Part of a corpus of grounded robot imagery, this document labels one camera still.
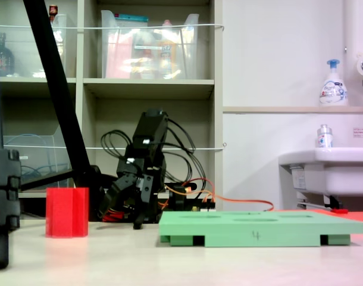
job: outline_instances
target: clear plastic bin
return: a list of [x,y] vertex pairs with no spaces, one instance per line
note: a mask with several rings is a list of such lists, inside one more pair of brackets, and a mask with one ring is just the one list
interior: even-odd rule
[[[198,28],[118,29],[114,14],[103,10],[102,77],[119,79],[196,79]],[[198,23],[198,14],[185,24]]]
[[[67,77],[76,76],[77,30],[66,14],[52,24],[62,65]],[[45,77],[31,28],[0,27],[0,76]]]
[[[65,147],[60,127],[57,128],[53,135],[21,134],[17,136],[3,136],[3,140],[5,149],[19,151],[22,182],[70,168],[66,148],[51,148]],[[41,186],[38,189],[67,186],[70,186],[70,180]]]

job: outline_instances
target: white sink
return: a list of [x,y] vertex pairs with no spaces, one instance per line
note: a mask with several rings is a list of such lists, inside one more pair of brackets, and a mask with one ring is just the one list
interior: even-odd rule
[[363,148],[315,148],[278,161],[291,169],[298,191],[363,196]]

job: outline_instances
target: table surface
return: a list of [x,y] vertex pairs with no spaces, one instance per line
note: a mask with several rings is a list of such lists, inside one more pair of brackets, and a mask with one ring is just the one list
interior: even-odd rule
[[363,234],[351,246],[169,247],[158,225],[90,223],[86,238],[45,238],[44,220],[10,235],[0,286],[363,285]]

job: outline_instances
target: green foam board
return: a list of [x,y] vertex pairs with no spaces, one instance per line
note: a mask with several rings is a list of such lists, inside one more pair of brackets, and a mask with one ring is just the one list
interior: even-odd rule
[[171,246],[196,238],[205,247],[349,245],[363,222],[315,212],[164,212],[159,234]]

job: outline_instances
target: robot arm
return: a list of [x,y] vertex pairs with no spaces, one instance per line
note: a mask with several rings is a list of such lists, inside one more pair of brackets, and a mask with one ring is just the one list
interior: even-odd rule
[[124,158],[117,167],[118,179],[112,183],[99,206],[99,217],[114,207],[119,210],[129,198],[135,201],[134,229],[147,217],[157,222],[157,197],[164,188],[166,163],[162,146],[167,135],[168,115],[162,110],[142,113]]

